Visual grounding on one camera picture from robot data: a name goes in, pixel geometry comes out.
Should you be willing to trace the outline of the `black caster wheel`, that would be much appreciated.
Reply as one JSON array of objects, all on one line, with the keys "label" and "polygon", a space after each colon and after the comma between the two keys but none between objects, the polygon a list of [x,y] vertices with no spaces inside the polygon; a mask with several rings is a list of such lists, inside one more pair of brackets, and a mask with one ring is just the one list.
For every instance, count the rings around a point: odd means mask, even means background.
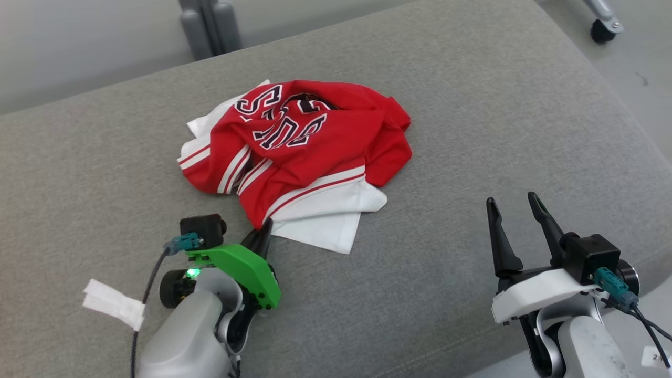
[{"label": "black caster wheel", "polygon": [[614,40],[616,34],[611,32],[599,19],[593,22],[590,30],[591,39],[598,45]]}]

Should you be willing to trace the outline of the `grey partition post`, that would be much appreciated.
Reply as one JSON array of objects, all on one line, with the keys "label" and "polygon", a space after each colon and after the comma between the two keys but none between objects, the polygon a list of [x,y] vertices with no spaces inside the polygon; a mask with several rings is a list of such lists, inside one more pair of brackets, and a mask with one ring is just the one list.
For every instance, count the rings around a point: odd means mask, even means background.
[{"label": "grey partition post", "polygon": [[233,6],[225,0],[178,0],[180,22],[195,60],[242,48]]}]

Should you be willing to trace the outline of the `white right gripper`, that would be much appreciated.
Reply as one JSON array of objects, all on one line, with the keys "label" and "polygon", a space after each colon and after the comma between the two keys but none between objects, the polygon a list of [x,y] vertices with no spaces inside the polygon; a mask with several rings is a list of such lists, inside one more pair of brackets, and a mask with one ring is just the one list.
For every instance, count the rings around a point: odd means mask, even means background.
[{"label": "white right gripper", "polygon": [[[560,241],[564,232],[535,192],[528,192],[528,202],[533,217],[542,228],[551,253],[550,265],[561,266],[564,251]],[[523,270],[523,263],[514,254],[507,239],[502,227],[501,212],[494,197],[487,198],[486,208],[495,276],[510,278],[518,275]],[[595,283],[582,285],[564,269],[548,270],[497,294],[492,300],[492,316],[495,323],[502,324],[514,317],[540,310],[569,299],[579,292],[588,292],[597,287]]]}]

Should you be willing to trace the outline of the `grey metal caster leg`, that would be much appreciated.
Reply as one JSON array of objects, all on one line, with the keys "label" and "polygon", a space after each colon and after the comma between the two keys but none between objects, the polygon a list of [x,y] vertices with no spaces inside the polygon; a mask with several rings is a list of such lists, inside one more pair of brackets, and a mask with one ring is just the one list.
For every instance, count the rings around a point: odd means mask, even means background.
[{"label": "grey metal caster leg", "polygon": [[624,31],[622,22],[617,18],[610,0],[583,0],[593,15],[596,17],[596,29],[603,29],[612,34],[620,34]]}]

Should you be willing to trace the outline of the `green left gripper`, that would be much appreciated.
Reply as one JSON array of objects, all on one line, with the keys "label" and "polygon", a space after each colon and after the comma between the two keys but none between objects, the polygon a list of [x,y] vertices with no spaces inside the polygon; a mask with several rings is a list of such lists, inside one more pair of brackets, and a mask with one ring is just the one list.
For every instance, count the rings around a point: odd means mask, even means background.
[{"label": "green left gripper", "polygon": [[266,262],[273,220],[267,218],[260,229],[252,230],[240,244],[228,244],[185,254],[197,266],[195,291],[209,290],[221,298],[232,297],[245,288],[264,309],[276,308],[281,290],[275,273]]}]

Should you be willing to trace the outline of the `red white basketball jersey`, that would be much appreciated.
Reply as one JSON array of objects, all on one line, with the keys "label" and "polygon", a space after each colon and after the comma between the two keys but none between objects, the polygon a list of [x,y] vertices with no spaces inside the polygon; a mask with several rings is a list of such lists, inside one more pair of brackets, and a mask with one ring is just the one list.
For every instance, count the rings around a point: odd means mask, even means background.
[{"label": "red white basketball jersey", "polygon": [[255,229],[345,255],[412,158],[410,115],[354,83],[264,81],[187,126],[177,162],[193,187],[236,195]]}]

